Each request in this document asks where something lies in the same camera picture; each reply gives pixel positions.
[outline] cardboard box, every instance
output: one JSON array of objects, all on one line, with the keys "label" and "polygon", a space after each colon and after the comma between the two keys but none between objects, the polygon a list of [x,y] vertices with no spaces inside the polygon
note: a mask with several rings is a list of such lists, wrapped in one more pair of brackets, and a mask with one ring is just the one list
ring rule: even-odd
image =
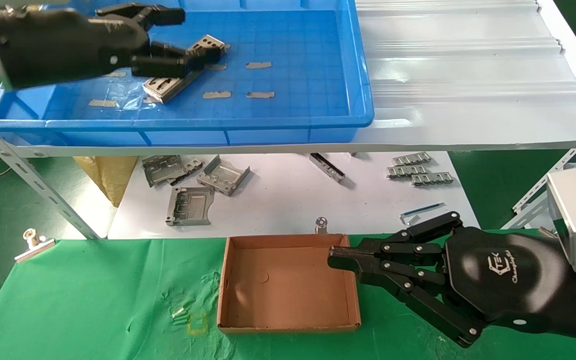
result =
[{"label": "cardboard box", "polygon": [[355,274],[328,266],[343,234],[258,235],[226,242],[217,326],[226,334],[343,333],[361,325]]}]

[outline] metal shelf frame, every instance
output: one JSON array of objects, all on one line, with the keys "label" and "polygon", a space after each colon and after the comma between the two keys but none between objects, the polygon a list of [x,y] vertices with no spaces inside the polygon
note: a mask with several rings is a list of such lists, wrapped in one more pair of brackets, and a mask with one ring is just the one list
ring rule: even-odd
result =
[{"label": "metal shelf frame", "polygon": [[[87,239],[96,233],[26,158],[570,150],[576,153],[576,37],[554,0],[357,0],[375,100],[350,143],[227,147],[33,146],[0,136],[0,157]],[[522,198],[510,228],[543,199]]]}]

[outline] metal shelf leg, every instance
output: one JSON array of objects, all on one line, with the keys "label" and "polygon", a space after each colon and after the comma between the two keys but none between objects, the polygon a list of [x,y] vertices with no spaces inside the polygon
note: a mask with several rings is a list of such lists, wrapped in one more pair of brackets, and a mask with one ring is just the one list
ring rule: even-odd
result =
[{"label": "metal shelf leg", "polygon": [[17,173],[37,194],[48,203],[57,207],[59,214],[74,226],[86,239],[100,239],[99,235],[84,221],[80,215],[62,198],[52,186],[30,165],[19,157],[6,141],[0,139],[0,158]]}]

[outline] blue plastic tray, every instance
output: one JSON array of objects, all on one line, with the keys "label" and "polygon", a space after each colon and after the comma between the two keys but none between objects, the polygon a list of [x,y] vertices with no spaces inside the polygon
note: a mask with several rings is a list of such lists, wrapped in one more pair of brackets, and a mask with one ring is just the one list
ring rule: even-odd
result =
[{"label": "blue plastic tray", "polygon": [[[73,0],[94,9],[121,0]],[[230,44],[226,70],[206,70],[167,104],[144,102],[143,77],[19,91],[0,88],[0,132],[32,145],[230,146],[349,142],[374,117],[354,0],[160,0],[183,7],[183,25],[150,38],[188,48],[205,34]],[[271,62],[251,70],[249,62]],[[203,98],[231,91],[230,98]],[[247,98],[274,92],[274,98]],[[91,100],[117,107],[93,107]]]}]

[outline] metal clip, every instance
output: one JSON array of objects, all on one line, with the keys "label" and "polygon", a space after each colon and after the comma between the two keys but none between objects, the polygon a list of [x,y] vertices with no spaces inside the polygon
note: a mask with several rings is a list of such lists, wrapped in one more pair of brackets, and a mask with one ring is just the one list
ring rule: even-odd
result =
[{"label": "metal clip", "polygon": [[320,216],[317,218],[317,221],[315,221],[315,234],[328,234],[328,220],[325,217]]}]

